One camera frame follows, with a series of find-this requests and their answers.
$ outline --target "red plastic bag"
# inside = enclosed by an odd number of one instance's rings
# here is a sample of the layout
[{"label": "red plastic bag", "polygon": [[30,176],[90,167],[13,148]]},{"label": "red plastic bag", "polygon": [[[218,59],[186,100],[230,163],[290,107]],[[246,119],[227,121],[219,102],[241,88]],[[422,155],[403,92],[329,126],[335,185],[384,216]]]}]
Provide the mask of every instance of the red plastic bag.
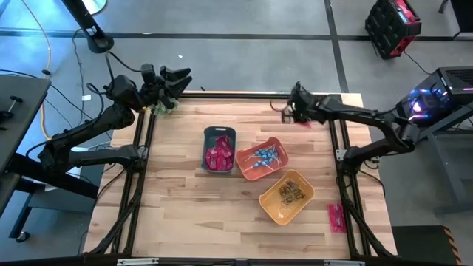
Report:
[{"label": "red plastic bag", "polygon": [[230,146],[228,136],[217,138],[217,146],[205,152],[205,164],[211,171],[230,171],[234,167],[232,160],[234,150]]}]

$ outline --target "red object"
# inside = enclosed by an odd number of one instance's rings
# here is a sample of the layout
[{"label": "red object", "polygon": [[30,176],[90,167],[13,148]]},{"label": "red object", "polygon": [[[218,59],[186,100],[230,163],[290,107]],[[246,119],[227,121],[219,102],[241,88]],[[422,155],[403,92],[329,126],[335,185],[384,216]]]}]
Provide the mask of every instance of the red object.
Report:
[{"label": "red object", "polygon": [[329,204],[328,216],[330,218],[330,230],[332,233],[346,233],[347,225],[343,215],[343,206],[341,204]]},{"label": "red object", "polygon": [[[414,12],[411,10],[410,6],[404,1],[404,0],[396,0],[396,4],[399,6],[401,9],[399,12],[401,12],[407,19],[405,22],[406,25],[409,24],[419,24],[420,19],[414,14]],[[406,36],[402,38],[397,47],[389,54],[390,56],[401,56],[402,52],[407,48],[407,46],[414,41],[415,35],[414,36]]]},{"label": "red object", "polygon": [[411,11],[410,7],[404,0],[396,0],[396,4],[400,7],[401,12],[409,20],[406,24],[412,24],[419,21],[419,18]]},{"label": "red object", "polygon": [[409,36],[409,37],[404,37],[402,40],[399,42],[397,47],[389,54],[391,56],[401,56],[402,52],[407,48],[407,46],[414,41],[415,36]]},{"label": "red object", "polygon": [[210,171],[230,171],[234,164],[232,157],[234,150],[230,146],[228,136],[217,138],[217,146],[205,152],[205,164]]}]

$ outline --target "metal bracket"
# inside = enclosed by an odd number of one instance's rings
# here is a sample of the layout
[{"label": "metal bracket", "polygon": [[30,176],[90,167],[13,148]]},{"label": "metal bracket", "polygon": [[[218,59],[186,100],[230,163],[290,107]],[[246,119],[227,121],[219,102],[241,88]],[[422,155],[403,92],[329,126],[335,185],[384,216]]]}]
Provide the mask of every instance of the metal bracket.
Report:
[{"label": "metal bracket", "polygon": [[347,153],[347,150],[338,149],[335,150],[335,153],[337,156],[337,160],[341,162],[343,160],[343,157],[345,157],[345,153]]},{"label": "metal bracket", "polygon": [[143,259],[119,259],[117,266],[128,265],[158,265],[160,258],[143,258]]},{"label": "metal bracket", "polygon": [[324,261],[324,266],[364,266],[364,262],[327,260]]}]

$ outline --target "orange plastic bin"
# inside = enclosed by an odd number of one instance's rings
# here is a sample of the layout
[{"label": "orange plastic bin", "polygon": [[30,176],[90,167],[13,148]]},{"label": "orange plastic bin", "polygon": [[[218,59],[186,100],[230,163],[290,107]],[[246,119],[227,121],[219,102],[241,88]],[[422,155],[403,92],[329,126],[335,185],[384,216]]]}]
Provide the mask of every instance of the orange plastic bin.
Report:
[{"label": "orange plastic bin", "polygon": [[268,191],[259,204],[278,225],[288,224],[312,200],[315,192],[297,171],[289,170]]},{"label": "orange plastic bin", "polygon": [[[259,156],[256,156],[255,152],[258,150],[268,151],[270,149],[277,151],[277,159],[273,158],[266,166],[260,165],[259,167],[254,167],[255,163],[265,160]],[[242,170],[243,176],[250,181],[257,180],[261,177],[278,171],[279,169],[286,166],[289,162],[289,157],[282,147],[281,142],[275,137],[270,137],[266,142],[261,143],[258,146],[251,147],[244,151],[238,151],[236,153],[235,159],[239,168]]]}]

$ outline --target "computer tower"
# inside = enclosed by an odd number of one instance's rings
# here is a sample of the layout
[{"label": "computer tower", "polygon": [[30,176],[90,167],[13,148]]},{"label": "computer tower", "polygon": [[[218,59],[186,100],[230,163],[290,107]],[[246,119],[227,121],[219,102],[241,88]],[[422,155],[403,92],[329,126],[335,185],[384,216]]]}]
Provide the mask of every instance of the computer tower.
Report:
[{"label": "computer tower", "polygon": [[401,117],[431,126],[473,101],[473,66],[440,67],[399,101]]}]

